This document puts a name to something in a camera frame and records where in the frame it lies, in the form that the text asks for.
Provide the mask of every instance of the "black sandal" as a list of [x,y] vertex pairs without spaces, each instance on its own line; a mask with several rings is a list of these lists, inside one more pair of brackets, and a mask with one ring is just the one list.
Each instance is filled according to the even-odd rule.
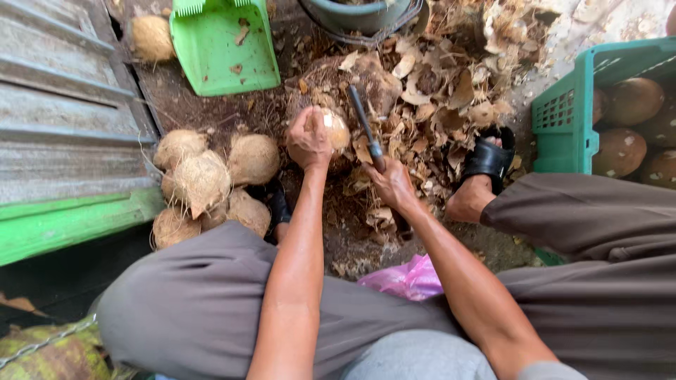
[[[497,137],[502,139],[502,147],[486,141],[488,137]],[[474,151],[471,151],[465,157],[465,167],[460,179],[460,186],[469,177],[477,174],[486,174],[491,177],[493,185],[493,194],[499,195],[502,192],[502,180],[504,180],[514,159],[515,139],[514,133],[506,126],[498,128],[492,126],[481,136],[477,137],[477,144]]]

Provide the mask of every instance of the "man's right hand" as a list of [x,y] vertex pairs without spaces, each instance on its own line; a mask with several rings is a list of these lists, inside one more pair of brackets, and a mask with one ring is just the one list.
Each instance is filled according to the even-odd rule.
[[388,206],[403,214],[406,207],[419,206],[418,197],[413,189],[408,170],[399,160],[385,158],[385,172],[378,173],[373,165],[363,163],[366,173],[375,184],[378,196]]

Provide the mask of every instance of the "teal plastic crate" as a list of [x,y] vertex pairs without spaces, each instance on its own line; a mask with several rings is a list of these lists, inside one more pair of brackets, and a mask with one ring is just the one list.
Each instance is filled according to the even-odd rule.
[[[580,53],[575,69],[533,101],[533,169],[591,174],[592,156],[598,152],[598,133],[592,130],[594,87],[635,77],[657,83],[676,80],[676,37],[607,43]],[[557,255],[536,253],[547,265],[563,263]]]

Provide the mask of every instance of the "knife handle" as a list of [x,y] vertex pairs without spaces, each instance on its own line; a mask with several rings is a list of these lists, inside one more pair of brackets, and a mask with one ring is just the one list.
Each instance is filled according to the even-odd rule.
[[378,173],[383,174],[385,172],[385,158],[383,156],[372,156],[371,160],[373,160],[373,167],[378,170]]

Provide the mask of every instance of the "gray trousers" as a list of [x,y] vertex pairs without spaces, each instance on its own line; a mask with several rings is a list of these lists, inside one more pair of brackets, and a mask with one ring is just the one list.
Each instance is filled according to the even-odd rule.
[[[572,264],[498,275],[544,342],[596,379],[676,378],[676,191],[581,174],[530,174],[481,222]],[[117,361],[180,380],[246,376],[276,248],[238,222],[146,256],[104,293]],[[464,336],[443,296],[410,302],[325,277],[317,377],[407,329]]]

